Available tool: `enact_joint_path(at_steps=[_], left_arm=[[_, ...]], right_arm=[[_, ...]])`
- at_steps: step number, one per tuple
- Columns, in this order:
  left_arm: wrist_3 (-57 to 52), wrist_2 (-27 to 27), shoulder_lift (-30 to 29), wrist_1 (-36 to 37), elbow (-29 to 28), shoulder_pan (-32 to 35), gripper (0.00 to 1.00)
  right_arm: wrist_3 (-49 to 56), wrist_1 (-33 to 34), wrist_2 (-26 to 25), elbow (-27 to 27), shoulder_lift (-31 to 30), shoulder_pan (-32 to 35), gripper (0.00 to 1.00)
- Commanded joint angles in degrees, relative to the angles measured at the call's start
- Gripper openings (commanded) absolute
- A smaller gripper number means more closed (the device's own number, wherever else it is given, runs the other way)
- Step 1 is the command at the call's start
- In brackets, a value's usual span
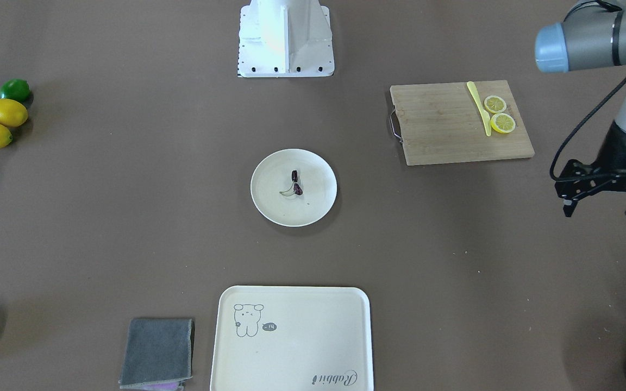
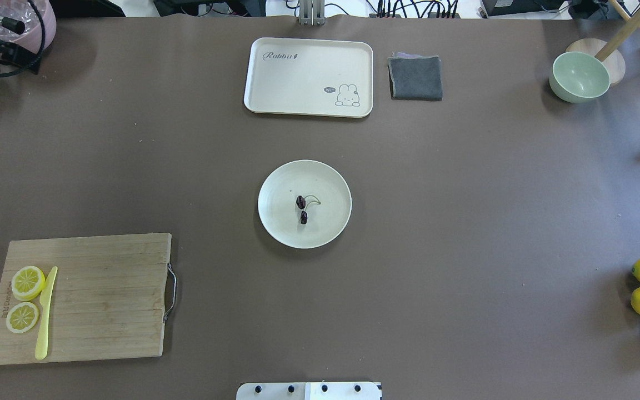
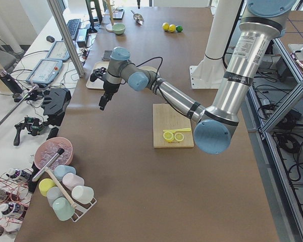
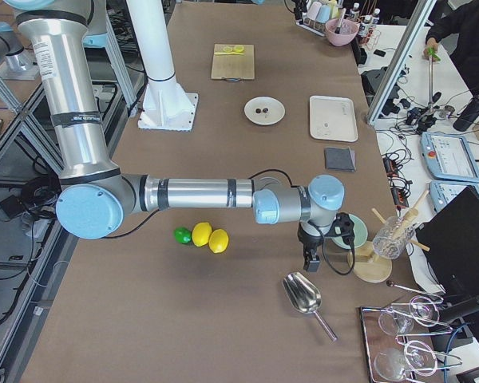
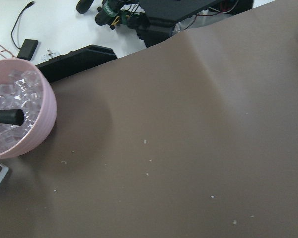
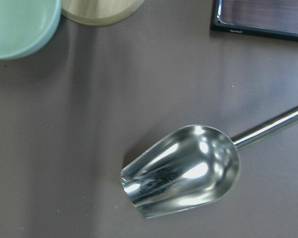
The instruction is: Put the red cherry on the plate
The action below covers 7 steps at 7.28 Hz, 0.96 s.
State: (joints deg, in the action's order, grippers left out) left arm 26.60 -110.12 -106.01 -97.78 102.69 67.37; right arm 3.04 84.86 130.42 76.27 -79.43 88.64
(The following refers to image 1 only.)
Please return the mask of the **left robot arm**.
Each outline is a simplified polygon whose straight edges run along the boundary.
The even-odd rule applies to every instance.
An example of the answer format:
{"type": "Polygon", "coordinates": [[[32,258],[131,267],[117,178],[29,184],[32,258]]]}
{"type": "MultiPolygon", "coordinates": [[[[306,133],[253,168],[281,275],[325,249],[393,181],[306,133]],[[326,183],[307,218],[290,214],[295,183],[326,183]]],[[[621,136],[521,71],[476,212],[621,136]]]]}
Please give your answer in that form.
{"type": "MultiPolygon", "coordinates": [[[[626,1],[578,1],[562,22],[537,33],[534,57],[544,73],[626,65],[626,1]]],[[[597,104],[596,113],[618,91],[626,76],[597,104]]],[[[577,203],[600,192],[626,193],[626,94],[593,163],[569,160],[561,173],[554,172],[558,149],[549,169],[555,190],[571,216],[577,203]]]]}

